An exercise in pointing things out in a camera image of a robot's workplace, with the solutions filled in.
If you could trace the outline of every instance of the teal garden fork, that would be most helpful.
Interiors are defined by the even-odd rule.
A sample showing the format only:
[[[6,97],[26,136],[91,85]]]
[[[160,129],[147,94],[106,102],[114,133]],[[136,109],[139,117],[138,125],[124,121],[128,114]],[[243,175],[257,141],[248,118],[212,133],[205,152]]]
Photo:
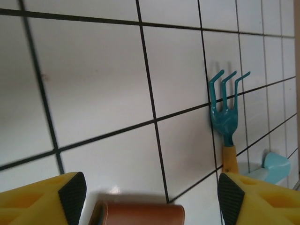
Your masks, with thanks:
[[[224,138],[224,146],[222,148],[223,172],[239,173],[238,164],[236,160],[236,150],[233,144],[233,133],[238,127],[238,84],[239,81],[249,76],[250,72],[236,79],[234,82],[234,88],[235,88],[234,105],[232,109],[228,108],[227,105],[226,82],[229,79],[231,79],[234,75],[236,75],[237,71],[234,71],[232,74],[230,74],[221,82],[223,109],[220,112],[218,112],[214,83],[223,74],[224,74],[224,70],[221,70],[209,82],[210,98],[211,98],[210,118],[211,118],[212,126],[219,133],[221,133]]]

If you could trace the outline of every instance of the brown cylinder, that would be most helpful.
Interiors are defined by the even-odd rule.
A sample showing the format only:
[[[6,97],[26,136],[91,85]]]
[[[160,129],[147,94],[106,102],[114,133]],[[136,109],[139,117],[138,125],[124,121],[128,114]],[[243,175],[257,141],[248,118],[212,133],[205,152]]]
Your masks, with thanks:
[[[97,202],[89,225],[183,225],[181,205]]]

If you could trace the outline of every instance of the black rubber pad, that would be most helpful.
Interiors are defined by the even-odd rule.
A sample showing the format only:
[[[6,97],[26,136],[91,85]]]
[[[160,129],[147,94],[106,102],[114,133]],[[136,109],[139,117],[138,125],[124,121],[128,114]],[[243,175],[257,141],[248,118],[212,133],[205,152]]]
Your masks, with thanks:
[[[220,175],[217,196],[225,225],[236,225],[244,195],[245,192],[225,173]]]
[[[77,173],[58,194],[68,225],[78,225],[86,196],[86,183],[82,172]]]

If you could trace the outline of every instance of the white tile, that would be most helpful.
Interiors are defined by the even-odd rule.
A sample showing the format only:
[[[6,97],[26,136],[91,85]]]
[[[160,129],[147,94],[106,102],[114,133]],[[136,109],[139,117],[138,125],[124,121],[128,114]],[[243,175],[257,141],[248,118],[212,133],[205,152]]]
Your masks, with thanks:
[[[157,116],[208,102],[201,32],[144,27]]]
[[[289,157],[298,148],[297,115],[286,122],[286,152]]]
[[[0,16],[0,31],[2,165],[53,147],[22,19]]]
[[[296,76],[295,67],[295,42],[291,38],[282,39],[283,46],[283,75],[284,78]]]
[[[276,185],[282,186],[284,188],[288,187],[287,177],[282,179],[280,182],[278,182]]]
[[[184,207],[184,225],[221,225],[216,174],[189,190],[175,204]]]
[[[285,81],[285,119],[297,113],[296,78]]]
[[[246,175],[249,173],[248,167],[248,153],[244,151],[242,154],[237,156],[237,162],[239,167],[239,174]]]
[[[264,137],[249,148],[248,153],[251,172],[262,167],[263,160],[269,150],[269,136]]]
[[[266,89],[245,94],[245,108],[248,145],[251,145],[268,132]]]
[[[66,173],[83,172],[88,193],[165,193],[153,124],[63,152],[61,157]]]
[[[54,156],[45,157],[0,172],[0,192],[19,188],[31,183],[58,176],[59,170]]]
[[[293,189],[299,181],[299,163],[298,163],[298,150],[289,158],[291,162],[291,171],[288,175],[288,187]]]
[[[153,119],[139,27],[30,21],[60,146]]]
[[[215,169],[209,109],[158,122],[169,197],[175,197]]]
[[[262,33],[261,0],[237,0],[239,30],[242,32]]]
[[[282,34],[294,36],[294,1],[281,0]]]
[[[263,55],[263,37],[255,35],[240,35],[240,53],[244,73],[251,71],[249,77],[243,80],[244,91],[266,84]]]
[[[283,79],[281,39],[279,37],[265,37],[267,84]]]
[[[221,69],[225,71],[222,77],[216,81],[216,97],[221,98],[221,81],[229,76],[233,71],[238,73],[227,82],[227,96],[234,93],[234,81],[241,76],[240,73],[240,50],[238,34],[228,34],[219,32],[203,32],[206,65],[209,80],[213,78]],[[239,92],[242,92],[242,83],[240,82]]]
[[[25,3],[28,11],[138,20],[135,0],[25,0]]]
[[[262,0],[263,32],[280,35],[280,0]]]
[[[1,0],[0,8],[19,9],[18,3],[16,0]]]
[[[246,128],[245,128],[245,112],[244,112],[244,101],[243,96],[238,96],[238,128],[232,136],[233,144],[236,148],[236,153],[240,153],[247,147],[246,142]],[[222,164],[222,146],[223,136],[214,130],[215,150],[217,167]]]
[[[270,130],[285,121],[283,83],[267,87]]]
[[[270,133],[270,149],[272,152],[275,152],[281,156],[286,157],[284,124],[276,128],[274,131]]]
[[[200,0],[202,26],[220,30],[238,30],[235,0]]]
[[[200,27],[197,0],[139,0],[143,22]]]

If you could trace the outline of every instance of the wooden handle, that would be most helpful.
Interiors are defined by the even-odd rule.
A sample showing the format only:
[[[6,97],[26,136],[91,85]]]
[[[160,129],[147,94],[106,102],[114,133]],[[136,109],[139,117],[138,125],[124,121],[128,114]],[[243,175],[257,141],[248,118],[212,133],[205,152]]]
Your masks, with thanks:
[[[239,173],[238,162],[236,160],[235,146],[222,147],[223,170],[224,173]]]

